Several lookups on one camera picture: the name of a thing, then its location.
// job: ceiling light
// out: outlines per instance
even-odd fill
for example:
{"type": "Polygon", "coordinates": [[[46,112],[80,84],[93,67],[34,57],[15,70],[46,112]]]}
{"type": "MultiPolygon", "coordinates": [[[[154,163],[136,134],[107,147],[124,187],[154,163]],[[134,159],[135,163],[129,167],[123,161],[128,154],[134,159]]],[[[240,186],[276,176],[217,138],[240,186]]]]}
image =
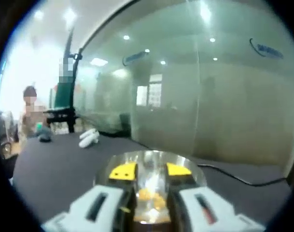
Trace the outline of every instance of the ceiling light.
{"type": "Polygon", "coordinates": [[[72,26],[73,22],[75,21],[77,15],[75,14],[75,12],[69,8],[63,15],[63,18],[66,21],[66,27],[69,28],[70,26],[72,26]]]}
{"type": "Polygon", "coordinates": [[[208,5],[203,1],[200,2],[200,16],[206,23],[211,19],[211,11],[209,10],[208,5]]]}
{"type": "Polygon", "coordinates": [[[117,77],[126,77],[126,70],[124,69],[118,69],[116,71],[113,72],[113,75],[117,76],[117,77]]]}
{"type": "Polygon", "coordinates": [[[107,64],[107,63],[108,63],[108,61],[106,61],[106,60],[104,60],[104,59],[99,59],[99,58],[94,58],[94,59],[90,62],[90,64],[92,64],[92,65],[96,65],[96,66],[99,66],[99,67],[104,66],[104,65],[107,64]]]}
{"type": "Polygon", "coordinates": [[[34,13],[34,18],[36,18],[37,20],[42,20],[43,17],[44,17],[44,13],[42,11],[36,11],[34,13]]]}

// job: person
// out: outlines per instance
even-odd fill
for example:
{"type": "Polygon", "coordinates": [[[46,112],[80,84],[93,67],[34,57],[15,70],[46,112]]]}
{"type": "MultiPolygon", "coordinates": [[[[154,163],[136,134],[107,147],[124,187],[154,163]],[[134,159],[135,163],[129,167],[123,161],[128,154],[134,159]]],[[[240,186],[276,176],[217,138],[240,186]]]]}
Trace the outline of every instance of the person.
{"type": "Polygon", "coordinates": [[[50,132],[45,107],[37,101],[36,89],[27,86],[23,91],[24,110],[18,121],[18,138],[22,149],[28,138],[37,137],[41,133],[50,132]]]}

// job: black cable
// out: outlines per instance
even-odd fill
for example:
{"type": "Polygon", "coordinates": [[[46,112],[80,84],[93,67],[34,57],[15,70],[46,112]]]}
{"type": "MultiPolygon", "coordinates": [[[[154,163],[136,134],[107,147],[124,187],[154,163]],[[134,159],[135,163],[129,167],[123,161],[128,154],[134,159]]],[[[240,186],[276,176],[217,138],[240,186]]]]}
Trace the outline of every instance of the black cable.
{"type": "Polygon", "coordinates": [[[238,180],[240,182],[242,182],[243,184],[246,184],[246,185],[249,185],[249,186],[252,186],[252,187],[263,187],[263,186],[267,186],[267,185],[272,185],[272,184],[276,184],[278,182],[282,182],[282,181],[286,181],[286,178],[285,177],[282,177],[282,178],[279,178],[279,179],[275,179],[275,180],[271,180],[271,181],[268,181],[268,182],[265,182],[265,183],[260,183],[260,184],[253,184],[253,183],[250,183],[248,181],[245,181],[239,177],[236,177],[226,171],[224,171],[223,169],[221,168],[218,168],[216,166],[213,166],[213,165],[210,165],[210,164],[198,164],[197,165],[198,167],[202,167],[202,168],[211,168],[211,169],[214,169],[214,170],[217,170],[235,180],[238,180]]]}

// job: desk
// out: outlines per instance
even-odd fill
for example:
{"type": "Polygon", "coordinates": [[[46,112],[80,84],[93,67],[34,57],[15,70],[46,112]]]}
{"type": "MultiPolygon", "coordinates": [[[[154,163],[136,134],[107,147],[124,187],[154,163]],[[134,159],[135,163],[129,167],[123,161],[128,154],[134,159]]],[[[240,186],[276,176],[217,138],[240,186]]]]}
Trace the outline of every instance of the desk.
{"type": "MultiPolygon", "coordinates": [[[[144,146],[126,138],[100,136],[99,143],[87,148],[78,147],[76,133],[55,135],[51,143],[29,139],[19,155],[14,170],[14,185],[26,204],[45,222],[54,215],[68,211],[72,201],[92,187],[96,172],[113,155],[144,146]]],[[[251,182],[265,182],[281,177],[276,166],[254,166],[193,159],[213,164],[251,182]]],[[[250,187],[215,170],[203,169],[208,186],[230,201],[236,213],[267,224],[290,194],[285,182],[267,187],[250,187]]]]}

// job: glass partition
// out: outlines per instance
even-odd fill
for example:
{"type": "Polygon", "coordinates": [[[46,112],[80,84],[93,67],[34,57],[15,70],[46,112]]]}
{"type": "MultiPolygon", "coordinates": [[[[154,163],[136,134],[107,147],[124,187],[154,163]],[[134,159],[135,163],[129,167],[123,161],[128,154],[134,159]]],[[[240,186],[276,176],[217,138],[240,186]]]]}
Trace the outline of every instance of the glass partition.
{"type": "Polygon", "coordinates": [[[79,114],[152,149],[283,169],[294,153],[294,41],[262,0],[138,1],[85,47],[76,84],[79,114]]]}

